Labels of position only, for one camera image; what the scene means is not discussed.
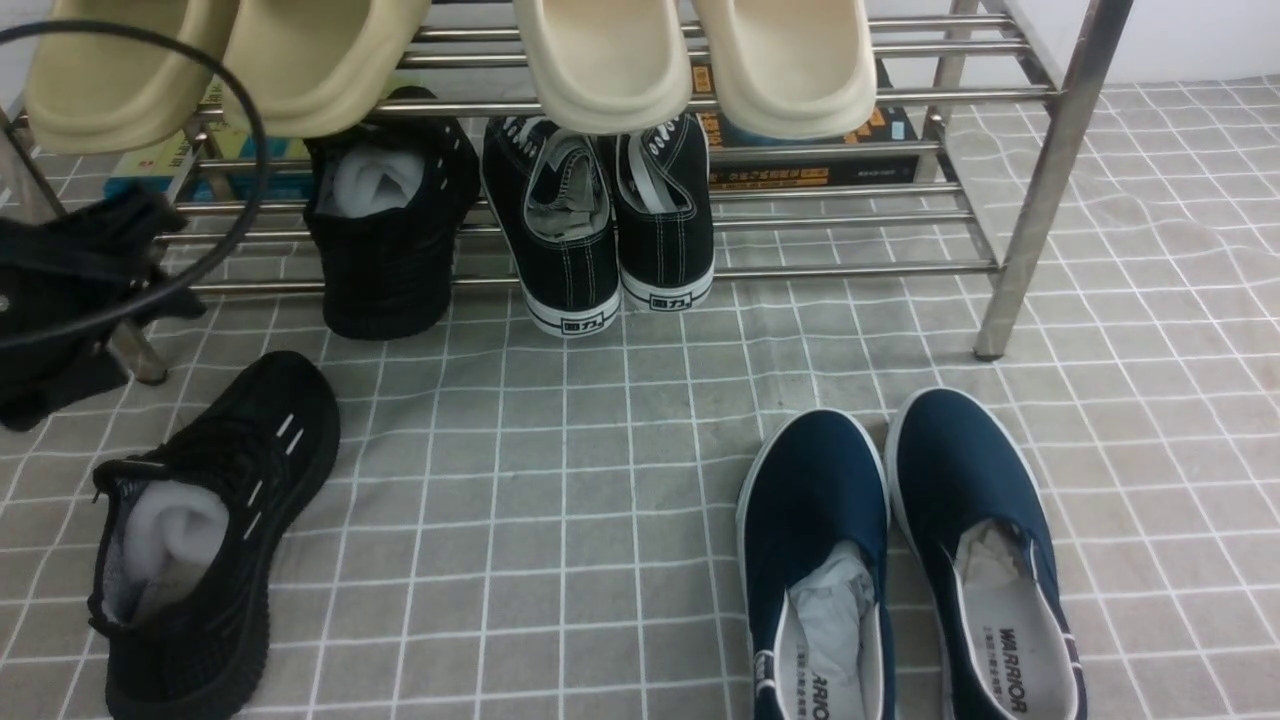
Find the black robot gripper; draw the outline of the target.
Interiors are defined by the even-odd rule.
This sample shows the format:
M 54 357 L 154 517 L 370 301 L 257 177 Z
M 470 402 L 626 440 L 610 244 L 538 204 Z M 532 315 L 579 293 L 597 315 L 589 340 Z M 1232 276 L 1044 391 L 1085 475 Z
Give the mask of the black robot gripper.
M 165 196 L 140 186 L 44 224 L 3 219 L 3 338 L 115 306 L 165 281 L 152 243 L 186 224 Z M 3 350 L 3 427 L 27 432 L 123 387 L 129 374 L 109 350 L 111 333 L 104 325 Z

